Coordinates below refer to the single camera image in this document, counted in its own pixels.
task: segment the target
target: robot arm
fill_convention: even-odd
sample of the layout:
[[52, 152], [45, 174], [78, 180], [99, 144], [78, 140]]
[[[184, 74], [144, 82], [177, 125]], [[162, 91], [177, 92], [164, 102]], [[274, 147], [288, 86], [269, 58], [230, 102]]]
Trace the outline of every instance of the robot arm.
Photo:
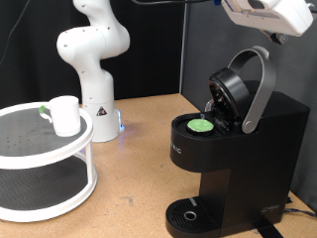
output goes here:
[[300, 37], [313, 22], [313, 5], [305, 0], [222, 0], [222, 5], [234, 23], [261, 29], [280, 44], [285, 35]]
[[91, 116], [94, 127], [92, 141], [110, 141], [122, 128], [115, 108], [113, 77], [101, 68], [100, 60], [125, 52], [130, 36], [114, 16], [110, 0], [73, 0], [73, 4], [88, 17], [91, 26], [61, 33], [57, 50], [79, 75], [83, 109]]

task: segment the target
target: black coffee maker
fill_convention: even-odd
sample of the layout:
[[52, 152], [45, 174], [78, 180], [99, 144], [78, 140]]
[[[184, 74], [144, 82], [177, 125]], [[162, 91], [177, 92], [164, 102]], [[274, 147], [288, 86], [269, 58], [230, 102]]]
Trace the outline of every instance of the black coffee maker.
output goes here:
[[[260, 83], [238, 76], [253, 57], [263, 65]], [[198, 196], [167, 209], [171, 236], [224, 237], [281, 220], [309, 108], [273, 91], [275, 78], [266, 49], [242, 51], [211, 76], [208, 111], [172, 121], [170, 158], [184, 170], [201, 173], [201, 183]], [[207, 120], [214, 129], [188, 130], [193, 119]]]

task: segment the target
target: tabletop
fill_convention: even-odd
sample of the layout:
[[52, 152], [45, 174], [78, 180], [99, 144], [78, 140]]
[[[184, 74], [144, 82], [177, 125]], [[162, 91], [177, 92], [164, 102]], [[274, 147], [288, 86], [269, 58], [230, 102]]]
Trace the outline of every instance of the tabletop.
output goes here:
[[[33, 223], [0, 222], [0, 237], [168, 238], [165, 212], [176, 200], [198, 195], [200, 174], [169, 158], [170, 123], [198, 110], [180, 94], [116, 101], [125, 131], [93, 144], [98, 182], [91, 196], [57, 218]], [[310, 210], [294, 194], [287, 208]], [[284, 237], [317, 237], [317, 220], [288, 213], [275, 227]], [[233, 238], [261, 238], [257, 231]]]

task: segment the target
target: cable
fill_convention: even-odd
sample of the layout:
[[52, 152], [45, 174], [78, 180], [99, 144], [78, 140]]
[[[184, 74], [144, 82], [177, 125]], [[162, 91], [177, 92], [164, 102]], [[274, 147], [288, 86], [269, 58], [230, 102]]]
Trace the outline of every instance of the cable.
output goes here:
[[185, 3], [200, 3], [200, 2], [210, 2], [212, 0], [172, 0], [172, 1], [160, 1], [160, 2], [139, 2], [138, 0], [131, 0], [138, 5], [150, 6], [150, 5], [158, 5], [158, 4], [185, 4]]
[[298, 209], [294, 209], [294, 208], [288, 208], [284, 210], [284, 213], [289, 213], [289, 212], [302, 212], [305, 213], [307, 215], [310, 215], [312, 217], [317, 218], [317, 214], [311, 211], [303, 211], [303, 210], [298, 210]]
[[23, 9], [23, 11], [22, 11], [22, 13], [21, 13], [21, 15], [20, 15], [18, 21], [16, 22], [16, 24], [14, 25], [14, 27], [12, 28], [12, 30], [11, 30], [11, 32], [10, 32], [10, 34], [9, 34], [9, 37], [8, 37], [8, 39], [7, 39], [7, 45], [6, 45], [6, 48], [5, 48], [5, 50], [4, 50], [3, 57], [1, 58], [0, 65], [1, 65], [1, 63], [3, 62], [4, 57], [5, 57], [6, 54], [7, 54], [7, 50], [8, 50], [8, 47], [9, 47], [10, 38], [11, 38], [11, 36], [12, 36], [14, 30], [17, 28], [18, 24], [20, 23], [20, 21], [21, 21], [23, 15], [24, 15], [24, 13], [26, 12], [27, 7], [28, 7], [30, 1], [31, 1], [31, 0], [28, 0], [28, 2], [26, 3], [26, 5], [24, 6], [24, 9]]

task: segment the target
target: gray handle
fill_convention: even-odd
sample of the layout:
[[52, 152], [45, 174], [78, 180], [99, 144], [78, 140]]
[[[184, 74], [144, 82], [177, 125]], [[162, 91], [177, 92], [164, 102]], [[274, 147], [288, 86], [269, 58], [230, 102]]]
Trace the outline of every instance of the gray handle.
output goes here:
[[244, 64], [256, 56], [261, 60], [263, 75], [257, 94], [242, 125], [242, 130], [246, 134], [256, 130], [264, 113], [267, 102], [275, 87], [276, 67], [269, 56], [269, 52], [262, 47], [252, 47], [251, 49], [238, 53], [229, 64], [229, 69], [239, 74]]

